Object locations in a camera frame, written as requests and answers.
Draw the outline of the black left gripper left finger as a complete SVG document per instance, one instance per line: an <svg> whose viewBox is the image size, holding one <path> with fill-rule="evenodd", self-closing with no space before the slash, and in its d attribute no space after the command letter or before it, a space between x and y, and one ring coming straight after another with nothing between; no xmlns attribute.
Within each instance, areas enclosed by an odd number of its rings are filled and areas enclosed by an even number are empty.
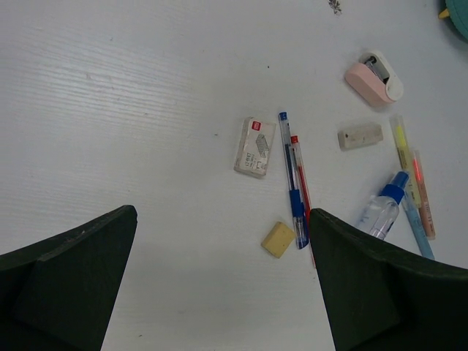
<svg viewBox="0 0 468 351"><path fill-rule="evenodd" d="M1 256L2 350L100 350L137 229L123 205Z"/></svg>

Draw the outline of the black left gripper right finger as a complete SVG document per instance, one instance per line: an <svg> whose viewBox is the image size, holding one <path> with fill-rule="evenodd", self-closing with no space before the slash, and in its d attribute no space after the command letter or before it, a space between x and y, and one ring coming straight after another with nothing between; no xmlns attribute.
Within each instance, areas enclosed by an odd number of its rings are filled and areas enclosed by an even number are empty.
<svg viewBox="0 0 468 351"><path fill-rule="evenodd" d="M372 237L321 208L309 232L337 350L466 350L467 270Z"/></svg>

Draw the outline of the blue highlighter pen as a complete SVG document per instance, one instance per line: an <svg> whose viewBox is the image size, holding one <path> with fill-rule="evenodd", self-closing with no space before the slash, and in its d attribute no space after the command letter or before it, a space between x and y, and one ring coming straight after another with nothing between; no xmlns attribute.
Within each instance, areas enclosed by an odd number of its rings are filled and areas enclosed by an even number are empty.
<svg viewBox="0 0 468 351"><path fill-rule="evenodd" d="M429 240L426 237L426 232L420 220L418 210L412 201L412 197L407 192L405 192L401 204L409 221L409 225L412 229L412 233L415 237L421 256L430 260L435 260L434 253L432 252Z"/></svg>

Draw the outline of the clear blue spray bottle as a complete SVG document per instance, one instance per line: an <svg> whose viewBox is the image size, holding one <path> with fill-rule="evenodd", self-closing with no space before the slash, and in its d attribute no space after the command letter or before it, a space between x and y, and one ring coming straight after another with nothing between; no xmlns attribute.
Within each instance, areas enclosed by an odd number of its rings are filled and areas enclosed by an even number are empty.
<svg viewBox="0 0 468 351"><path fill-rule="evenodd" d="M399 215L399 206L409 180L406 171L399 171L364 208L356 228L384 240Z"/></svg>

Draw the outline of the orange highlighter pen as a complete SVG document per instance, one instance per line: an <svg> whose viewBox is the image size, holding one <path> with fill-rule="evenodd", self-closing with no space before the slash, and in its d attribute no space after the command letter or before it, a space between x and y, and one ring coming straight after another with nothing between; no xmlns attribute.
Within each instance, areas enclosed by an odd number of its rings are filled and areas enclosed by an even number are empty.
<svg viewBox="0 0 468 351"><path fill-rule="evenodd" d="M421 206L419 208L420 219L426 233L426 237L432 241L436 238L436 231L434 228L434 221L431 215L431 208L429 205L429 197L426 190L426 183L423 174L423 168L420 160L420 153L418 150L411 148L412 163L415 171L416 184L420 194Z"/></svg>

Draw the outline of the red gel pen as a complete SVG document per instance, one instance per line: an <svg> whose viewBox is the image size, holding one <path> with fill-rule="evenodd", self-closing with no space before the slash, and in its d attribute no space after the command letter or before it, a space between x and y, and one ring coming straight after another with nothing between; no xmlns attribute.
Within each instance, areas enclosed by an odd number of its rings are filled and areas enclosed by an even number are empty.
<svg viewBox="0 0 468 351"><path fill-rule="evenodd" d="M306 232L309 235L309 214L310 214L310 203L309 203L309 194L306 186L305 174L303 171L301 153L297 154L298 148L298 138L296 136L291 136L292 142L292 154L295 158L296 165L298 167L298 183L301 188L301 198L304 205L304 213L306 217Z"/></svg>

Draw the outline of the blue gel pen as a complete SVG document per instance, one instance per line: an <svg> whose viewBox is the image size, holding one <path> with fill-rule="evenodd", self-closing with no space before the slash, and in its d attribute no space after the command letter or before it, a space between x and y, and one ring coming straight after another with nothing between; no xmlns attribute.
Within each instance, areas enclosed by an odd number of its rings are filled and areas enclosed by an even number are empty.
<svg viewBox="0 0 468 351"><path fill-rule="evenodd" d="M306 217L301 198L301 188L298 183L298 167L293 156L290 124L285 111L279 113L279 126L287 169L292 221L296 234L296 245L299 249L304 249L309 245L309 235L306 232Z"/></svg>

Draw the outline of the yellow highlighter pen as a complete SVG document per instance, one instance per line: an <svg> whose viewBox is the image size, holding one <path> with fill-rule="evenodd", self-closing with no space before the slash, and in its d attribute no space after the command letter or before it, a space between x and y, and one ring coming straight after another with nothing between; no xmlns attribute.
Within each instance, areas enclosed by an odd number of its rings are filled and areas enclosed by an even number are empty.
<svg viewBox="0 0 468 351"><path fill-rule="evenodd" d="M420 192L415 177L415 169L412 161L412 154L410 152L409 143L404 127L402 116L394 115L390 117L390 127L393 133L393 139L396 145L396 150L399 155L401 168L409 173L409 180L407 184L407 191L412 198L416 208L422 205Z"/></svg>

